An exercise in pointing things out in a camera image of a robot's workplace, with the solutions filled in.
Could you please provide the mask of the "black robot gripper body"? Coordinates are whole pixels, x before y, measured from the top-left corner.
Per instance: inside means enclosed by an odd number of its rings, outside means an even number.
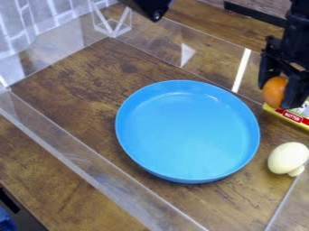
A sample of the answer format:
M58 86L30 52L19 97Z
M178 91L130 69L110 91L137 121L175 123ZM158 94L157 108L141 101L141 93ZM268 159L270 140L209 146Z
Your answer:
M292 72L309 71L309 16L292 14L282 38L266 36L265 54L277 60L280 70L286 76Z

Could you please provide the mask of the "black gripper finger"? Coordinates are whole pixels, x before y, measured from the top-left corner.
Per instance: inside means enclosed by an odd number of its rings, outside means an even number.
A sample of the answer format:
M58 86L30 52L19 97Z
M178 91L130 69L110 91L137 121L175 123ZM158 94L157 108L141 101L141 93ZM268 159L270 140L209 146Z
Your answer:
M280 75L280 66L276 59L269 57L268 55L261 55L260 62L260 71L258 71L258 87L264 88L265 83Z
M309 71L292 72L284 92L281 107L293 109L302 106L309 97Z

